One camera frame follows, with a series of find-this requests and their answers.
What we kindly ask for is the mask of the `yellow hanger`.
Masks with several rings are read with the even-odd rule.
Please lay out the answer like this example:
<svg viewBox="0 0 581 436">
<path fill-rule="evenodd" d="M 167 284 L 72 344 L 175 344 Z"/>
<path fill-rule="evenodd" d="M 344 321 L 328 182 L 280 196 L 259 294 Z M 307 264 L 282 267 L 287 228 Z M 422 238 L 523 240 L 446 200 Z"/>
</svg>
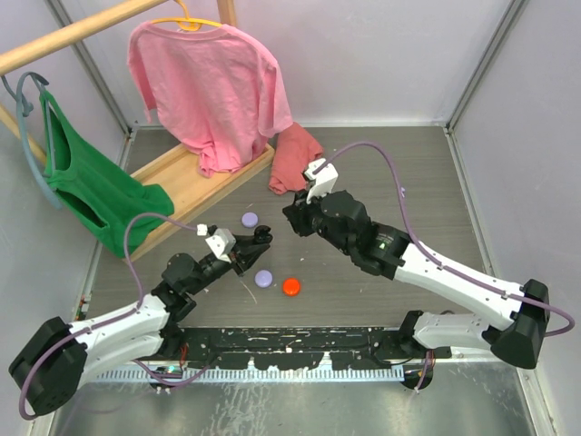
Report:
<svg viewBox="0 0 581 436">
<path fill-rule="evenodd" d="M 182 30 L 187 32 L 197 32 L 201 30 L 203 26 L 222 26 L 222 24 L 218 22 L 190 16 L 187 5 L 182 0 L 174 0 L 174 3 L 182 9 L 182 16 L 157 18 L 153 19 L 151 23 L 155 25 L 173 23 L 177 24 Z"/>
</svg>

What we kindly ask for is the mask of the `wooden clothes rack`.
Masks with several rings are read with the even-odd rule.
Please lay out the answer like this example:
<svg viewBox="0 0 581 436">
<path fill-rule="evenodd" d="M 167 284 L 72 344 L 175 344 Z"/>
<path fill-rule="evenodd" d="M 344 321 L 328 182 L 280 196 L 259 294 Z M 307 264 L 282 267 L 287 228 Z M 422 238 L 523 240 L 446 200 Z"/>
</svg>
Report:
<svg viewBox="0 0 581 436">
<path fill-rule="evenodd" d="M 117 25 L 129 18 L 150 10 L 166 1 L 161 0 L 132 0 L 123 1 L 118 5 L 90 15 L 78 22 L 43 35 L 34 41 L 16 47 L 1 54 L 1 76 L 31 64 L 47 55 L 51 55 L 63 48 L 74 45 L 85 38 L 95 35 L 105 29 Z M 220 22 L 226 25 L 237 26 L 237 16 L 234 1 L 216 1 Z M 19 139 L 30 145 L 34 158 L 42 164 L 46 163 L 45 151 L 26 131 L 22 134 L 15 117 L 1 104 L 1 122 Z"/>
</svg>

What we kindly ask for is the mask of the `black earbud case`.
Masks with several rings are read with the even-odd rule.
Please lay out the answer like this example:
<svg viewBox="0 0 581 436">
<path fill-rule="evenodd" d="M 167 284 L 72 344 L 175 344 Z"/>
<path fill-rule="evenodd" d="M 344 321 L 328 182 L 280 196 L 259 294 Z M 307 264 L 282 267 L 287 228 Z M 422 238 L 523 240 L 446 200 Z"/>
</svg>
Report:
<svg viewBox="0 0 581 436">
<path fill-rule="evenodd" d="M 254 229 L 253 241 L 256 244 L 270 244 L 273 240 L 271 228 L 267 225 L 259 225 Z"/>
</svg>

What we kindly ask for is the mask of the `pink t-shirt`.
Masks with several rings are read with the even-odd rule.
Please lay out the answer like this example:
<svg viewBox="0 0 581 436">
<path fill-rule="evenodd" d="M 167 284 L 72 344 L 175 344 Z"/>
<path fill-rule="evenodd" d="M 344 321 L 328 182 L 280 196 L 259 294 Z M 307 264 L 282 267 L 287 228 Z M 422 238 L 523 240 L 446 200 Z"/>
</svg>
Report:
<svg viewBox="0 0 581 436">
<path fill-rule="evenodd" d="M 146 118 L 196 154 L 206 177 L 239 171 L 293 123 L 277 60 L 235 27 L 143 23 L 130 35 L 127 64 Z"/>
</svg>

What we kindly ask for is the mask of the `orange earbud case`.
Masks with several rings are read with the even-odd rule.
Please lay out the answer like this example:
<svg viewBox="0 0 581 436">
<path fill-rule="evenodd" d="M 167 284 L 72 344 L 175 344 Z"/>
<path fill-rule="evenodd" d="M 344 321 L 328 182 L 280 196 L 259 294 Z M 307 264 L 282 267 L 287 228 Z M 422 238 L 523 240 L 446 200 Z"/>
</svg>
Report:
<svg viewBox="0 0 581 436">
<path fill-rule="evenodd" d="M 300 293 L 300 281 L 296 278 L 287 278 L 282 283 L 282 292 L 290 297 L 297 296 Z"/>
</svg>

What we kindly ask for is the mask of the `lilac earbud case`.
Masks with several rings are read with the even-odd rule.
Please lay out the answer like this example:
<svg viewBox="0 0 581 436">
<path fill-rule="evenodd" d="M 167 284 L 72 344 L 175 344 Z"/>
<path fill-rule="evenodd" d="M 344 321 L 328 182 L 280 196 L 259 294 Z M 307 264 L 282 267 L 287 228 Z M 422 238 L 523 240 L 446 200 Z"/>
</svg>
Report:
<svg viewBox="0 0 581 436">
<path fill-rule="evenodd" d="M 268 270 L 260 270 L 255 273 L 254 282 L 260 288 L 268 288 L 272 285 L 273 275 Z"/>
<path fill-rule="evenodd" d="M 247 212 L 241 217 L 241 223 L 246 228 L 253 228 L 258 225 L 259 217 L 256 213 Z"/>
</svg>

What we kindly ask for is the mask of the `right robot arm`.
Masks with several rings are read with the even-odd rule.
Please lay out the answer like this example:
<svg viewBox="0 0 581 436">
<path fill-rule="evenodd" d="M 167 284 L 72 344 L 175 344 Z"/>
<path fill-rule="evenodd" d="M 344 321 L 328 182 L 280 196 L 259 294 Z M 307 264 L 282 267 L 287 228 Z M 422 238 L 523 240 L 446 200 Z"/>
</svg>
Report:
<svg viewBox="0 0 581 436">
<path fill-rule="evenodd" d="M 408 312 L 398 336 L 406 356 L 473 348 L 518 368 L 536 368 L 550 318 L 545 284 L 507 282 L 457 263 L 413 242 L 409 233 L 373 221 L 364 204 L 345 191 L 318 198 L 300 191 L 282 213 L 298 236 L 318 235 L 363 272 L 418 286 L 466 309 Z"/>
</svg>

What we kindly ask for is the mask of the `green tank top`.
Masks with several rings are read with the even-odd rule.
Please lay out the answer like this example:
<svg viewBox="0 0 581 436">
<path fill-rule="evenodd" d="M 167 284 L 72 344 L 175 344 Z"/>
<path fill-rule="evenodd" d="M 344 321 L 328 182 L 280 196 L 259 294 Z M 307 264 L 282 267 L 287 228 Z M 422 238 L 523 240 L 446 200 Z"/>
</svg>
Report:
<svg viewBox="0 0 581 436">
<path fill-rule="evenodd" d="M 159 184 L 141 184 L 85 141 L 48 91 L 40 93 L 39 102 L 47 145 L 44 173 L 50 190 L 115 256 L 132 253 L 162 224 L 159 218 L 142 218 L 125 243 L 132 218 L 140 213 L 170 216 L 172 199 Z"/>
</svg>

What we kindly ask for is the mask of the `salmon folded shirt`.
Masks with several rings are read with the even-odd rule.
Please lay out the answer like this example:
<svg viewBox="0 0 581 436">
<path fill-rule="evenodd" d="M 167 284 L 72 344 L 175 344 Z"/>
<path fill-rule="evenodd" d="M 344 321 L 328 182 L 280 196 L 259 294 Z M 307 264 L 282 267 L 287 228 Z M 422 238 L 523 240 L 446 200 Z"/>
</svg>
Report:
<svg viewBox="0 0 581 436">
<path fill-rule="evenodd" d="M 306 187 L 303 171 L 323 156 L 320 143 L 302 126 L 293 123 L 278 135 L 269 188 L 277 195 Z"/>
</svg>

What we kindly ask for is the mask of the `grey-blue hanger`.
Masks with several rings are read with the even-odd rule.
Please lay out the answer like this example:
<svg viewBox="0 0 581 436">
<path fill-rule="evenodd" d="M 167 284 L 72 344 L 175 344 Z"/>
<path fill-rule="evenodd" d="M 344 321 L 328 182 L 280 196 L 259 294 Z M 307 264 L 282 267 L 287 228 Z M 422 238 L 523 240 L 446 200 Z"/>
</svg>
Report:
<svg viewBox="0 0 581 436">
<path fill-rule="evenodd" d="M 44 131 L 48 134 L 47 136 L 47 146 L 48 154 L 44 154 L 44 163 L 41 163 L 41 158 L 38 154 L 45 152 L 45 149 L 37 144 L 33 144 L 33 136 L 29 134 L 27 118 L 34 110 L 34 105 L 27 100 L 24 93 L 25 80 L 30 78 L 34 83 L 37 91 L 40 95 L 46 90 L 49 85 L 49 81 L 42 75 L 28 71 L 23 73 L 16 84 L 16 88 L 13 88 L 6 78 L 5 75 L 1 76 L 2 84 L 4 89 L 15 101 L 15 122 L 16 131 L 20 134 L 21 145 L 25 154 L 25 159 L 34 177 L 37 186 L 40 188 L 44 198 L 57 210 L 63 208 L 58 195 L 55 193 L 49 183 L 47 182 L 49 176 L 45 173 L 45 169 L 49 168 L 51 171 L 55 170 L 54 163 L 54 137 L 52 133 L 52 119 L 51 119 L 51 109 L 49 103 L 41 104 L 43 107 L 43 120 L 44 125 L 47 127 Z"/>
</svg>

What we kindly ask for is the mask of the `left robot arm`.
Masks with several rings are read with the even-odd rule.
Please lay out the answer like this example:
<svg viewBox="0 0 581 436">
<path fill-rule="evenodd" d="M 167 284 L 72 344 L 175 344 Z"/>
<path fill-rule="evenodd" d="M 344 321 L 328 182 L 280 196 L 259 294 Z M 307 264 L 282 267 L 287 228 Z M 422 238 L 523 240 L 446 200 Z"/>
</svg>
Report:
<svg viewBox="0 0 581 436">
<path fill-rule="evenodd" d="M 243 275 L 270 247 L 242 237 L 224 257 L 208 253 L 195 260 L 177 253 L 141 300 L 79 322 L 45 321 L 8 367 L 20 390 L 22 418 L 56 411 L 86 383 L 125 362 L 176 357 L 183 343 L 178 324 L 195 308 L 193 296 L 228 272 Z"/>
</svg>

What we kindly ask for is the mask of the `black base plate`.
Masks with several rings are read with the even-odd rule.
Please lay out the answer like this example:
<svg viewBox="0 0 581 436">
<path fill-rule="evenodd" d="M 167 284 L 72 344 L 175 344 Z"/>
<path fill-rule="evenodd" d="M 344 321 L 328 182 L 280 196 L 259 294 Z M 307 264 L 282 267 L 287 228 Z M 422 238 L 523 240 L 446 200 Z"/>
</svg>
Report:
<svg viewBox="0 0 581 436">
<path fill-rule="evenodd" d="M 330 359 L 331 369 L 389 369 L 425 353 L 385 327 L 185 328 L 171 354 L 157 352 L 142 362 L 177 362 L 190 368 L 266 371 L 313 370 Z"/>
</svg>

